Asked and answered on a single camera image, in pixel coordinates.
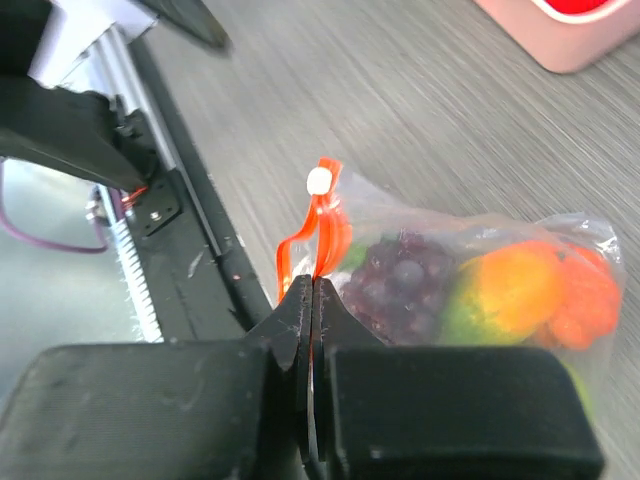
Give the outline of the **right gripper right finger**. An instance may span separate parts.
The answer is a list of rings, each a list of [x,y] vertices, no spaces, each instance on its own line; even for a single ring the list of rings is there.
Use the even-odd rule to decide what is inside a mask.
[[[530,347],[392,347],[313,285],[314,417],[333,479],[597,479],[568,369]]]

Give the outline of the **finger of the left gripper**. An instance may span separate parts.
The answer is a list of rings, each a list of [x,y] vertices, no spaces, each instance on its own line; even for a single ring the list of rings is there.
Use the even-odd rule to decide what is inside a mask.
[[[231,45],[228,33],[201,0],[140,0],[139,4],[203,48],[227,50]]]

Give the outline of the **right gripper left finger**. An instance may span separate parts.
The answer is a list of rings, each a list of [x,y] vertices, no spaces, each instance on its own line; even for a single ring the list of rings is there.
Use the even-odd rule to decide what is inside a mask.
[[[1,416],[5,479],[297,479],[312,282],[245,337],[66,345]]]

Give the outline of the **purple grape bunch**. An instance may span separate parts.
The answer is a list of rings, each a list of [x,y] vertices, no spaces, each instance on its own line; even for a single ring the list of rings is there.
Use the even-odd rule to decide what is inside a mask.
[[[428,344],[439,334],[457,266],[440,244],[402,231],[353,244],[334,284],[347,310],[380,340]]]

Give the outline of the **clear zip top bag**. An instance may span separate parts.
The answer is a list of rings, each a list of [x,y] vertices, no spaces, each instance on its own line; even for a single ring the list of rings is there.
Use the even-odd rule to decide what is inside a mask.
[[[298,275],[324,277],[389,345],[548,350],[595,414],[625,280],[608,221],[412,208],[326,157],[306,190],[306,217],[276,251],[280,293]]]

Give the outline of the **green orange mango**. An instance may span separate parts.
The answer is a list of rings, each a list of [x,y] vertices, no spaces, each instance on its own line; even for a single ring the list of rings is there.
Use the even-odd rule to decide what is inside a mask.
[[[440,342],[520,343],[553,316],[564,293],[560,251],[549,243],[525,241],[475,257],[459,268]]]

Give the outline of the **small orange fruit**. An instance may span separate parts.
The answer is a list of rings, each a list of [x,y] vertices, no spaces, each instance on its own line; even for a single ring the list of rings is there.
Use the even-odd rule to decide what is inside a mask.
[[[586,350],[617,327],[622,290],[599,252],[575,244],[568,247],[572,254],[563,261],[564,303],[534,339],[545,347]]]

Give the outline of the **green pear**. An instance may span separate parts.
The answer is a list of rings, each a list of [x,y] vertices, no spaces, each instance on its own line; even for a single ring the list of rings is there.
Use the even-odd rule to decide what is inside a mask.
[[[582,379],[579,372],[573,366],[571,366],[570,364],[564,361],[562,361],[562,365],[566,369],[569,376],[571,377],[571,380],[574,384],[574,388],[580,398],[585,415],[587,416],[589,421],[592,422],[593,421],[593,402],[592,402],[589,390],[586,386],[586,383]]]

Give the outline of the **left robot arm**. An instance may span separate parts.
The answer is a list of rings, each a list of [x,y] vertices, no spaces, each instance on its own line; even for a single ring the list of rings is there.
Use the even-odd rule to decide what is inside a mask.
[[[4,1],[1,4],[1,154],[136,193],[163,177],[145,115],[120,96],[46,86],[63,45],[87,47],[113,27],[137,38],[164,21],[224,54],[229,34],[202,1]]]

